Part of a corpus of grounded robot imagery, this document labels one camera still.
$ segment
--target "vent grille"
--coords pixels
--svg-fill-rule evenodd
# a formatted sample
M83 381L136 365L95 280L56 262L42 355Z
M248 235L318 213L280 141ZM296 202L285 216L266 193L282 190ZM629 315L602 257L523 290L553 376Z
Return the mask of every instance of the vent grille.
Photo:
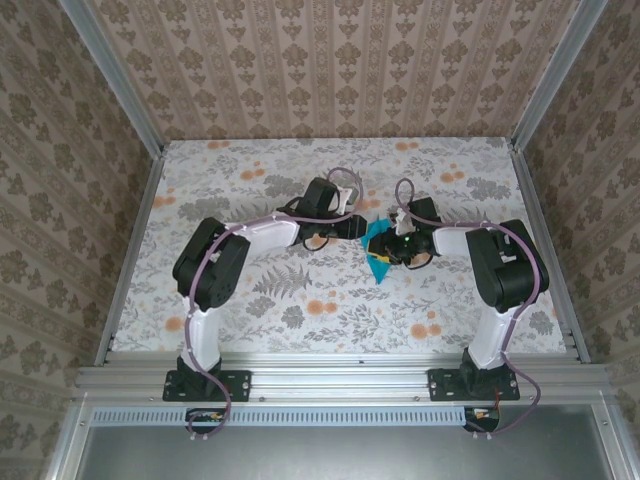
M187 407L97 407L91 426L184 426ZM464 407L235 407L229 426L356 427L464 425ZM195 426L211 423L194 422Z

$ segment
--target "teal fabric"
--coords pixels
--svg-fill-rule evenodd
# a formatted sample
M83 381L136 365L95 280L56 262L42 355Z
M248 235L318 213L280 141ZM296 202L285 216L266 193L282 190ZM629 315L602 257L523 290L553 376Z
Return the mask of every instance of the teal fabric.
M367 251L367 245L369 244L369 239L376 236L378 233L384 232L387 228L391 226L391 222L388 219L380 220L378 218L375 222L369 223L369 228L367 230L367 234L360 239L362 242L362 246L364 247L364 251ZM376 279L376 284L380 285L382 279L385 277L390 264L381 262L377 258L367 253L367 261L369 262L369 266L371 267L371 271L373 272L373 276Z

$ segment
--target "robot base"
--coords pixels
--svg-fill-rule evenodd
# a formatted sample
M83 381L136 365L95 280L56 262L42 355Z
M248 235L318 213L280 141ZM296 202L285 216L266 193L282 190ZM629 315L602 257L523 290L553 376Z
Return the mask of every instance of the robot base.
M506 365L491 370L478 369L468 349L460 368L437 368L427 372L432 402L457 400L520 400L516 374Z
M209 370L226 387L233 402L248 402L250 370L221 370L222 361ZM224 402L224 394L213 382L191 370L178 357L178 369L167 372L162 400L165 402Z

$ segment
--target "gray leaf pattern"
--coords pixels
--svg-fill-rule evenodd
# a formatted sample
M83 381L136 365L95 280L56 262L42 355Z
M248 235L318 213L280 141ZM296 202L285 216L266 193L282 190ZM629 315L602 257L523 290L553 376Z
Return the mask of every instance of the gray leaf pattern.
M235 223L270 215L335 166L362 178L368 221L386 217L395 182L406 175L416 197L431 196L445 220L527 224L504 139L173 142L113 348L182 345L184 311L171 269L204 217ZM351 185L343 174L332 180ZM473 338L480 302L465 258L436 257L416 271L394 266L376 285L361 242L333 239L318 252L296 245L247 258L234 295L217 310L219 341L231 352L460 352ZM520 321L511 350L563 351L556 325L543 294Z

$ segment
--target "beige patterned wallpaper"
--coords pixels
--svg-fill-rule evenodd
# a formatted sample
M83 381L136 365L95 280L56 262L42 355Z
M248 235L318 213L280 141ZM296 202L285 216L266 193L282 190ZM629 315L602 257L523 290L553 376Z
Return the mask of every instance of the beige patterned wallpaper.
M640 2L609 2L525 154L591 354L638 441Z
M510 136L577 0L89 0L170 139Z
M0 1L0 478L45 468L149 164L57 3Z

